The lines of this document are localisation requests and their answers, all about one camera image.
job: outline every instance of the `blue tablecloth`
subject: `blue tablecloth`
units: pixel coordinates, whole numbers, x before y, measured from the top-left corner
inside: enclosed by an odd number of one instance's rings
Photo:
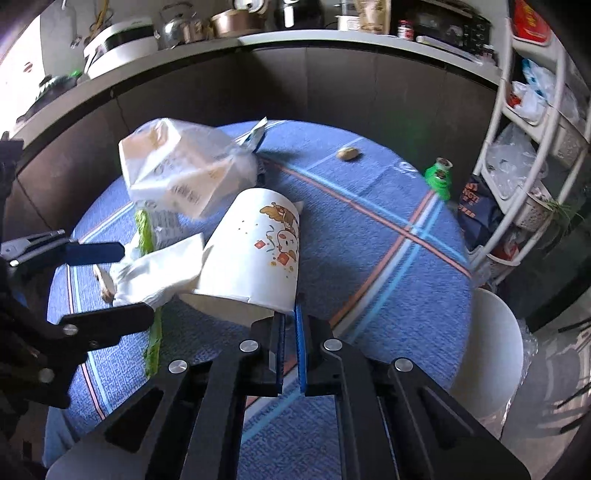
[[[236,137],[254,122],[223,127]],[[345,163],[336,151],[362,152]],[[337,336],[370,357],[413,359],[449,388],[468,336],[470,281],[463,241],[452,214],[421,175],[391,150],[350,132],[294,121],[273,122],[259,156],[266,187],[303,200],[298,290],[306,310],[330,319]],[[205,222],[184,220],[187,236],[208,238],[227,206]],[[81,241],[127,243],[135,231],[122,179],[115,181],[76,226]],[[48,320],[107,308],[90,266],[60,267],[51,286]],[[179,300],[165,306],[161,365],[177,358],[204,361],[247,334]],[[293,326],[286,361],[295,357]],[[52,409],[46,463],[129,397],[144,381],[147,334],[89,353],[70,388],[68,410]],[[297,373],[280,398],[262,398],[246,412],[239,462],[243,479],[340,478],[334,401],[305,398]]]

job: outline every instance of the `silver bolt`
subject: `silver bolt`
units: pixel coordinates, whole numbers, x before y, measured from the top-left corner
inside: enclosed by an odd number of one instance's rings
[[[324,342],[324,348],[326,348],[329,352],[338,352],[343,348],[343,343],[336,338],[329,338]]]
[[[62,331],[68,336],[71,337],[78,333],[78,327],[76,325],[72,325],[71,323],[66,323]]]
[[[188,365],[185,360],[173,360],[168,366],[168,371],[172,374],[181,374],[187,369]]]
[[[41,368],[39,370],[39,382],[41,383],[51,383],[55,377],[56,375],[51,368]]]
[[[240,350],[244,353],[254,352],[258,348],[258,342],[256,340],[244,340],[240,344]]]
[[[394,362],[394,366],[399,372],[410,372],[413,369],[413,363],[408,358],[399,358]]]

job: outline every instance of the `white countertop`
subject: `white countertop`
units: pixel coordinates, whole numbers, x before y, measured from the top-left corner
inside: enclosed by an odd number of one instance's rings
[[[95,79],[83,82],[74,89],[64,93],[41,111],[37,112],[33,117],[31,117],[27,123],[14,132],[12,137],[22,138],[25,142],[24,148],[26,148],[50,125],[54,124],[57,120],[65,116],[78,105],[124,80],[154,67],[185,57],[198,55],[200,53],[224,50],[226,48],[235,48],[240,46],[264,46],[266,44],[277,42],[298,40],[343,41],[391,47],[397,50],[404,50],[413,52],[415,54],[424,55],[426,57],[454,65],[462,70],[475,74],[497,85],[501,78],[501,71],[493,65],[480,65],[434,47],[429,47],[427,45],[422,45],[408,40],[402,40],[389,35],[374,35],[362,32],[341,32],[337,30],[294,30],[268,32],[247,35],[246,37],[224,38],[219,40],[191,43],[189,45],[176,47],[171,50],[161,50],[152,55],[134,60]]]

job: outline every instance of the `black bag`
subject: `black bag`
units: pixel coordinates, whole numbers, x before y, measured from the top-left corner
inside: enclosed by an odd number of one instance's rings
[[[486,183],[474,175],[462,190],[457,209],[457,222],[469,251],[485,245],[504,217]]]

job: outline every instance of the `white shelf rack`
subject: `white shelf rack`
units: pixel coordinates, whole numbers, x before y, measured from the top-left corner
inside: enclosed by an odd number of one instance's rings
[[[522,119],[515,111],[507,105],[506,95],[511,84],[511,73],[513,69],[514,51],[517,51],[524,58],[528,58],[552,70],[556,74],[556,87],[554,93],[554,104],[548,105],[542,120],[532,125],[526,120]],[[584,98],[587,101],[589,96],[589,88],[584,83],[583,79],[578,74],[570,57],[558,38],[552,33],[552,37],[546,46],[532,44],[526,41],[519,40],[513,35],[512,22],[510,18],[505,20],[505,51],[503,64],[501,65],[502,76],[499,84],[499,89],[496,94],[495,107],[491,116],[491,123],[489,124],[486,138],[482,144],[482,149],[478,156],[478,162],[474,168],[475,175],[482,176],[495,197],[501,211],[505,217],[491,236],[490,240],[469,255],[469,262],[472,270],[477,270],[484,262],[491,261],[495,257],[491,256],[491,251],[496,247],[505,232],[511,225],[517,223],[520,225],[520,218],[527,203],[532,205],[532,196],[530,191],[537,181],[538,174],[548,155],[555,156],[561,163],[570,169],[556,202],[564,203],[567,199],[574,181],[576,180],[581,166],[587,156],[589,150],[589,141],[591,140],[591,102],[588,107],[587,120],[584,132],[576,128],[568,119],[566,119],[560,112],[560,103],[563,97],[564,88],[566,84],[575,93],[577,98]],[[531,167],[528,177],[525,179],[522,188],[515,189],[510,197],[503,197],[495,182],[493,181],[490,172],[486,168],[486,153],[489,146],[493,143],[501,116],[506,116],[510,121],[517,124],[525,133],[527,133],[538,145],[538,151]],[[568,158],[564,156],[564,152],[569,150]],[[511,262],[503,262],[503,268],[497,268],[491,281],[494,284],[499,284],[503,281],[511,271],[520,265],[523,258],[532,250],[536,243],[540,240],[548,226],[553,219],[550,212],[542,221],[541,225],[532,231],[532,235],[521,250],[511,260]]]

